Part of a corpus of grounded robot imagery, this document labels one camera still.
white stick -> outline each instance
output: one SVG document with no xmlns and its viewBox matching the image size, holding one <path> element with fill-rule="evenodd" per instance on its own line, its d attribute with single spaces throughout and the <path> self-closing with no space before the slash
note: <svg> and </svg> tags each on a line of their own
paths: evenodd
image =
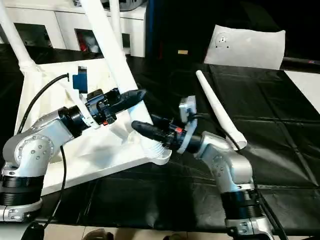
<svg viewBox="0 0 320 240">
<path fill-rule="evenodd" d="M 228 116 L 226 110 L 222 106 L 221 102 L 217 98 L 215 92 L 210 87 L 206 77 L 202 73 L 202 71 L 196 71 L 196 76 L 199 79 L 199 82 L 202 86 L 202 89 L 214 111 L 221 127 L 235 140 L 238 144 L 240 149 L 243 149 L 247 146 L 247 140 L 245 136 L 238 131 L 235 127 L 234 123 L 231 121 L 230 117 Z M 234 150 L 237 150 L 237 147 L 232 143 L 232 141 L 227 137 L 226 140 L 232 145 Z"/>
<path fill-rule="evenodd" d="M 138 89 L 135 79 L 127 64 L 123 51 L 120 49 L 107 15 L 100 0 L 80 0 L 81 5 L 92 26 L 92 31 L 108 64 L 111 76 L 116 82 L 120 93 Z M 131 121 L 137 120 L 152 123 L 145 103 L 142 101 L 128 110 Z M 141 146 L 146 157 L 158 158 L 165 149 L 162 144 L 141 136 Z"/>
<path fill-rule="evenodd" d="M 123 51 L 124 46 L 123 46 L 121 23 L 120 23 L 119 0 L 109 0 L 109 3 L 110 3 L 113 32 L 114 32 L 115 38 L 119 44 L 119 47 Z"/>
<path fill-rule="evenodd" d="M 27 49 L 22 42 L 14 23 L 9 18 L 6 7 L 2 0 L 0 0 L 0 25 L 2 26 L 5 36 L 8 39 L 16 58 L 18 59 L 22 73 L 37 71 L 36 64 L 29 56 L 29 53 L 27 52 Z"/>
</svg>

robotic arm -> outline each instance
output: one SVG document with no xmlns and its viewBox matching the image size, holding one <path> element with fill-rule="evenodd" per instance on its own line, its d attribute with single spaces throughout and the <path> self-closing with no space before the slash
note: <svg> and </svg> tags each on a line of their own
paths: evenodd
<svg viewBox="0 0 320 240">
<path fill-rule="evenodd" d="M 117 88 L 104 94 L 98 89 L 87 95 L 85 105 L 99 125 L 108 125 L 115 122 L 117 113 L 138 104 L 145 94 L 145 90 L 120 94 Z M 1 223 L 1 240 L 25 239 L 23 236 L 32 236 L 27 232 L 39 228 L 30 222 L 42 206 L 41 191 L 48 163 L 60 146 L 79 137 L 87 128 L 77 106 L 62 107 L 44 115 L 30 129 L 6 142 L 5 164 L 0 176 L 0 222 L 26 224 Z"/>
<path fill-rule="evenodd" d="M 194 135 L 192 126 L 196 119 L 187 120 L 194 114 L 195 102 L 187 99 L 180 104 L 181 120 L 186 127 L 181 128 L 181 124 L 158 116 L 152 119 L 156 126 L 134 121 L 132 127 L 168 149 L 178 153 L 187 151 L 207 164 L 220 191 L 225 225 L 231 237 L 235 240 L 274 240 L 269 221 L 260 209 L 250 162 L 220 136 L 207 131 L 201 136 Z"/>
</svg>

white cabinet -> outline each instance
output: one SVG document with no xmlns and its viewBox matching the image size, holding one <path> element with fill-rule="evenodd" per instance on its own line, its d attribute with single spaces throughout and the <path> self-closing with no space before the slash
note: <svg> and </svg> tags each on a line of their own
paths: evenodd
<svg viewBox="0 0 320 240">
<path fill-rule="evenodd" d="M 15 7 L 7 7 L 6 9 L 9 17 L 16 24 L 18 31 L 19 27 L 23 29 L 23 31 L 28 31 L 28 28 L 30 30 L 40 30 L 40 28 L 42 27 L 45 29 L 53 48 L 66 49 L 66 45 L 62 37 L 54 11 Z"/>
<path fill-rule="evenodd" d="M 65 46 L 70 50 L 80 50 L 78 30 L 92 30 L 87 16 L 83 13 L 55 12 Z M 145 56 L 145 21 L 140 19 L 120 18 L 121 31 L 130 39 L 130 54 L 135 57 Z"/>
<path fill-rule="evenodd" d="M 39 30 L 46 30 L 53 48 L 79 51 L 76 31 L 92 29 L 84 9 L 75 6 L 73 0 L 3 0 L 3 3 L 12 21 L 24 24 L 18 26 L 23 31 L 39 33 Z M 129 47 L 124 45 L 124 51 L 130 52 L 131 56 L 145 56 L 147 5 L 145 2 L 134 10 L 120 12 L 122 33 L 126 34 L 123 39 L 129 42 Z M 106 10 L 105 14 L 111 19 L 110 11 Z"/>
</svg>

black table surface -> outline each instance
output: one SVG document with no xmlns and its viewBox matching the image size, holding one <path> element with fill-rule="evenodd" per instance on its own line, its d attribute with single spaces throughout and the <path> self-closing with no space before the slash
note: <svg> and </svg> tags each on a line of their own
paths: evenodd
<svg viewBox="0 0 320 240">
<path fill-rule="evenodd" d="M 30 47 L 37 64 L 99 58 L 98 54 Z M 283 71 L 207 64 L 127 59 L 135 81 L 148 90 L 151 113 L 179 117 L 183 97 L 196 96 L 197 111 L 217 121 L 195 75 L 202 70 L 248 145 L 262 194 L 289 235 L 320 234 L 320 116 Z M 0 45 L 0 147 L 14 131 L 23 85 L 12 49 Z M 199 120 L 196 132 L 221 135 Z M 45 220 L 59 193 L 43 197 Z M 225 232 L 216 182 L 206 165 L 189 153 L 65 190 L 55 223 L 174 231 Z"/>
</svg>

black wire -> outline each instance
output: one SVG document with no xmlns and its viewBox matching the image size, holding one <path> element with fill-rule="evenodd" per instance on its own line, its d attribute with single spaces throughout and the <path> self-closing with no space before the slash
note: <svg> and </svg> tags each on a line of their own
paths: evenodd
<svg viewBox="0 0 320 240">
<path fill-rule="evenodd" d="M 218 124 L 216 124 L 214 121 L 212 121 L 210 119 L 209 114 L 207 113 L 196 113 L 194 115 L 191 116 L 191 118 L 193 119 L 203 119 L 206 120 L 210 123 L 212 123 L 217 129 L 219 129 L 220 131 L 222 131 L 230 140 L 231 142 L 235 145 L 235 147 L 238 149 L 238 151 L 242 154 L 241 148 L 239 147 L 238 143 L 230 136 L 230 134 L 224 130 L 222 127 L 220 127 Z M 274 230 L 278 230 L 278 234 L 281 240 L 288 240 L 288 237 L 286 235 L 285 229 L 282 226 L 282 224 L 280 223 L 277 215 L 275 214 L 275 212 L 273 211 L 273 209 L 270 207 L 269 203 L 266 201 L 265 197 L 261 194 L 258 185 L 257 185 L 257 181 L 256 181 L 256 174 L 255 171 L 252 169 L 252 180 L 253 180 L 253 185 L 254 188 L 258 194 L 260 201 L 260 205 L 263 209 L 263 211 L 265 212 L 267 218 L 269 219 L 270 223 L 272 224 Z"/>
<path fill-rule="evenodd" d="M 20 126 L 19 126 L 19 129 L 18 129 L 18 132 L 17 134 L 20 134 L 22 133 L 22 129 L 24 128 L 25 126 L 25 123 L 27 121 L 27 118 L 28 118 L 28 115 L 32 109 L 32 107 L 34 106 L 35 102 L 38 100 L 38 98 L 51 86 L 53 85 L 54 83 L 58 82 L 59 80 L 61 79 L 64 79 L 64 78 L 69 78 L 69 74 L 63 74 L 61 76 L 58 76 L 56 77 L 55 79 L 53 79 L 52 81 L 50 81 L 47 85 L 45 85 L 36 95 L 35 97 L 31 100 L 28 108 L 26 109 L 24 115 L 23 115 L 23 118 L 22 118 L 22 121 L 20 123 Z"/>
<path fill-rule="evenodd" d="M 62 180 L 62 186 L 61 186 L 61 190 L 60 190 L 60 196 L 59 196 L 58 201 L 56 202 L 54 210 L 52 211 L 52 213 L 51 213 L 50 217 L 48 218 L 48 220 L 46 221 L 45 225 L 43 226 L 44 229 L 50 224 L 51 220 L 54 218 L 56 211 L 61 203 L 62 197 L 64 195 L 64 191 L 65 191 L 66 178 L 67 178 L 67 161 L 66 161 L 64 147 L 60 146 L 60 150 L 61 150 L 62 161 L 63 161 L 63 180 Z"/>
<path fill-rule="evenodd" d="M 38 100 L 38 98 L 51 86 L 53 85 L 54 83 L 58 82 L 59 80 L 61 79 L 64 79 L 64 78 L 69 78 L 69 74 L 63 74 L 63 75 L 60 75 L 58 77 L 56 77 L 55 79 L 53 79 L 52 81 L 50 81 L 47 85 L 45 85 L 36 95 L 35 97 L 31 100 L 29 106 L 27 107 L 24 115 L 23 115 L 23 118 L 22 118 L 22 121 L 21 121 L 21 124 L 19 126 L 19 129 L 18 129 L 18 132 L 17 134 L 20 134 L 22 132 L 22 129 L 24 128 L 25 126 L 25 123 L 26 123 L 26 120 L 28 118 L 28 115 L 33 107 L 33 105 L 35 104 L 35 102 Z M 55 216 L 55 213 L 61 203 L 61 200 L 62 200 L 62 197 L 63 197 L 63 193 L 64 193 L 64 190 L 65 190 L 65 185 L 66 185 L 66 178 L 67 178 L 67 161 L 66 161 L 66 155 L 65 155 L 65 151 L 64 151 L 64 148 L 63 146 L 60 146 L 60 150 L 61 150 L 61 154 L 62 154 L 62 161 L 63 161 L 63 180 L 62 180 L 62 186 L 61 186 L 61 190 L 60 190 L 60 196 L 59 196 L 59 199 L 56 203 L 56 206 L 54 208 L 54 211 L 52 212 L 52 214 L 50 215 L 50 217 L 48 218 L 47 222 L 45 223 L 45 225 L 43 226 L 44 228 L 46 228 L 49 223 L 51 222 L 51 220 L 54 218 Z"/>
</svg>

